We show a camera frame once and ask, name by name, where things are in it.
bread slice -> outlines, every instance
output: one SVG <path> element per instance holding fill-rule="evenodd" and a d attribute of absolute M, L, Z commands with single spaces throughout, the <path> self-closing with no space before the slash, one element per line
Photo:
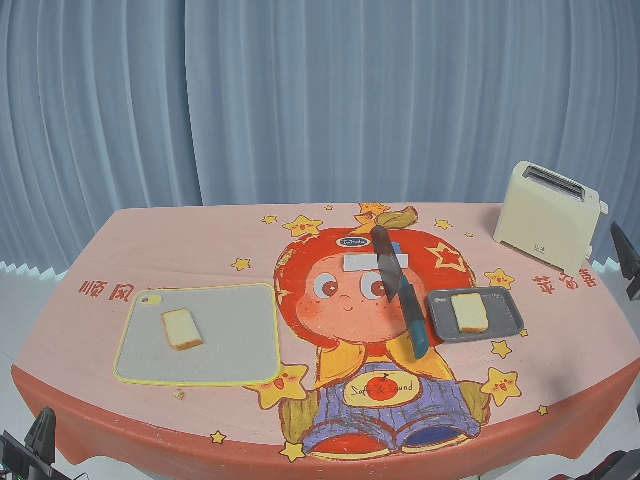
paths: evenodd
<path fill-rule="evenodd" d="M 486 309 L 480 293 L 464 293 L 451 296 L 460 332 L 484 332 L 489 327 Z"/>
<path fill-rule="evenodd" d="M 202 339 L 188 309 L 162 313 L 162 322 L 166 338 L 174 350 L 187 350 L 202 345 Z"/>

gray cutting board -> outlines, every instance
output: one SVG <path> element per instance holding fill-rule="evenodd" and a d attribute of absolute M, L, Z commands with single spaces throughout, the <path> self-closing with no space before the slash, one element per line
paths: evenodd
<path fill-rule="evenodd" d="M 161 302 L 144 304 L 151 296 Z M 202 345 L 176 351 L 162 313 L 187 308 Z M 176 386 L 251 385 L 280 368 L 276 304 L 268 284 L 145 290 L 133 300 L 113 373 L 124 382 Z"/>

knife handle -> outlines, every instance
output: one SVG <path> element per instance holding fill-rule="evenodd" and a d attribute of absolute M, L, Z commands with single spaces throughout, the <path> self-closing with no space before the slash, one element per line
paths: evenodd
<path fill-rule="evenodd" d="M 400 299 L 400 307 L 404 316 L 404 323 L 409 331 L 411 345 L 413 347 L 413 356 L 421 359 L 429 349 L 429 338 L 425 327 L 425 317 L 422 314 L 422 308 L 418 297 L 415 294 L 412 284 L 404 284 L 398 290 L 398 298 Z"/>

gray tray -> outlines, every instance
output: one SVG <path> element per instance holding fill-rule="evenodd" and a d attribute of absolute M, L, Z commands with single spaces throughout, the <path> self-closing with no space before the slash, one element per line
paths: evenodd
<path fill-rule="evenodd" d="M 478 293 L 482 297 L 489 327 L 484 332 L 460 332 L 451 303 L 452 295 Z M 433 317 L 436 334 L 444 341 L 475 341 L 514 336 L 524 329 L 520 312 L 507 288 L 480 286 L 456 290 L 434 290 L 427 295 L 427 306 Z"/>

toaster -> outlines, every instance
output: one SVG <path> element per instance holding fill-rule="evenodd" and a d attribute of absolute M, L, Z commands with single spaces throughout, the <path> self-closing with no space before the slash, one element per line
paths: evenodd
<path fill-rule="evenodd" d="M 577 277 L 600 213 L 609 207 L 595 190 L 522 161 L 511 173 L 493 239 Z"/>

